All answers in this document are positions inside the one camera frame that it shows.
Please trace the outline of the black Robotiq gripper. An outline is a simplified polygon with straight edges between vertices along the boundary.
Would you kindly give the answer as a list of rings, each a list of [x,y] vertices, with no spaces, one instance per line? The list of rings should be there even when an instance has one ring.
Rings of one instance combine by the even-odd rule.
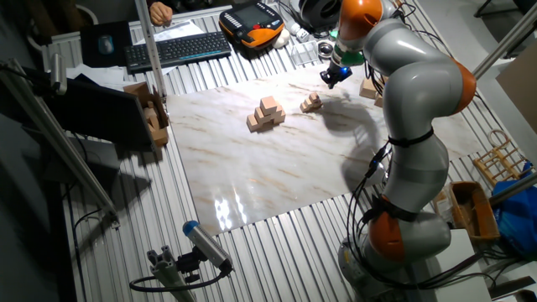
[[[333,89],[339,82],[344,81],[352,75],[350,67],[341,67],[334,62],[330,62],[328,68],[320,73],[321,79],[329,84],[328,87]]]

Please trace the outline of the bare person hand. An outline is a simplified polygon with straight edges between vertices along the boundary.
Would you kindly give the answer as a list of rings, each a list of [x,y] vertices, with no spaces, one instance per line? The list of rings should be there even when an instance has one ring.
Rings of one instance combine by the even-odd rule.
[[[153,2],[149,5],[151,22],[155,26],[169,26],[172,21],[173,10],[162,2]]]

